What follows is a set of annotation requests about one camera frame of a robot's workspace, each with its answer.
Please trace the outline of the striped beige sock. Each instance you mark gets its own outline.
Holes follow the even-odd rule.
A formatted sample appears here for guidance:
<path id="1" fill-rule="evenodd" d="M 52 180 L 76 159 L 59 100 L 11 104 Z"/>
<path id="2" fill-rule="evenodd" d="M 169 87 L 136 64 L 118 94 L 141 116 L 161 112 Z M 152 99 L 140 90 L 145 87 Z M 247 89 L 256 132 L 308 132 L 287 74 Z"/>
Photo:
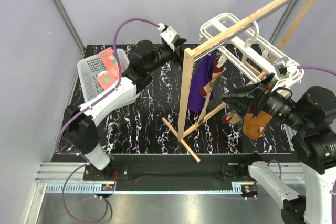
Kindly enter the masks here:
<path id="1" fill-rule="evenodd" d="M 217 65 L 218 65 L 218 59 L 214 60 L 213 71 L 212 71 L 210 81 L 199 90 L 200 94 L 205 98 L 204 106 L 203 106 L 203 108 L 201 110 L 201 113 L 200 113 L 200 116 L 198 118 L 198 124 L 199 125 L 202 125 L 203 122 L 204 122 L 204 117 L 206 115 L 206 110 L 207 110 L 209 101 L 211 99 L 211 94 L 212 94 L 215 82 L 216 82 L 217 78 L 224 71 L 224 65 L 222 63 L 220 64 L 219 67 Z"/>
<path id="2" fill-rule="evenodd" d="M 228 115 L 225 115 L 222 117 L 222 122 L 226 124 L 232 124 L 235 125 L 239 122 L 241 122 L 243 119 L 236 113 L 232 112 Z"/>

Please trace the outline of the white clip hanger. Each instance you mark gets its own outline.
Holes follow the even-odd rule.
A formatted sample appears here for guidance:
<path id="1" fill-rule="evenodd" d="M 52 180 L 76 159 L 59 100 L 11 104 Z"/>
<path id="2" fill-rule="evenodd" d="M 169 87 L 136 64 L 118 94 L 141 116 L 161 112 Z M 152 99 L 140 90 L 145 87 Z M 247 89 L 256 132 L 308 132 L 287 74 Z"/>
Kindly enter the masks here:
<path id="1" fill-rule="evenodd" d="M 228 40 L 242 53 L 242 58 L 238 59 L 225 46 L 221 45 L 217 48 L 222 54 L 219 58 L 219 65 L 224 64 L 227 60 L 230 61 L 241 74 L 244 74 L 253 83 L 261 80 L 262 73 L 274 73 L 277 82 L 278 78 L 273 63 L 279 58 L 288 56 L 259 34 L 259 26 L 256 22 L 251 25 L 251 28 L 244 31 L 247 36 L 246 40 L 242 40 L 238 36 Z"/>

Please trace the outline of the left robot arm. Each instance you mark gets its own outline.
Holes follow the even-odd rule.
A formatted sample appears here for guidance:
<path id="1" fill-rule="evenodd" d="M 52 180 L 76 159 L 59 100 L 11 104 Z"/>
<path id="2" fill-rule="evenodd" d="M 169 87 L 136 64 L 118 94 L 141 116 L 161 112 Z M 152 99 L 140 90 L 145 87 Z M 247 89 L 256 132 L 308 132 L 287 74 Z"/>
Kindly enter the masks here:
<path id="1" fill-rule="evenodd" d="M 112 111 L 129 105 L 152 81 L 152 73 L 169 61 L 183 64 L 185 38 L 178 38 L 173 45 L 162 42 L 156 46 L 149 40 L 138 42 L 128 55 L 129 63 L 120 82 L 109 87 L 80 107 L 69 105 L 64 113 L 61 135 L 71 143 L 95 168 L 103 180 L 113 175 L 111 158 L 102 150 L 97 126 Z"/>

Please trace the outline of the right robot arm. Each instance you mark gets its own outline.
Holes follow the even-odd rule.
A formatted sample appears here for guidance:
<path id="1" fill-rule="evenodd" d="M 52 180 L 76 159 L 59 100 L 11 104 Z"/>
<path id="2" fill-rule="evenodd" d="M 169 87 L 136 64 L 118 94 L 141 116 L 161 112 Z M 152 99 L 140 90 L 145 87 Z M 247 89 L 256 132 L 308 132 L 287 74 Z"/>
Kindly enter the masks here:
<path id="1" fill-rule="evenodd" d="M 242 86 L 222 97 L 238 116 L 262 113 L 295 131 L 294 150 L 305 178 L 304 195 L 288 187 L 263 161 L 250 154 L 239 162 L 244 180 L 254 179 L 280 208 L 284 223 L 335 223 L 335 95 L 310 87 L 298 101 L 292 91 L 277 87 L 273 74 L 259 83 Z"/>

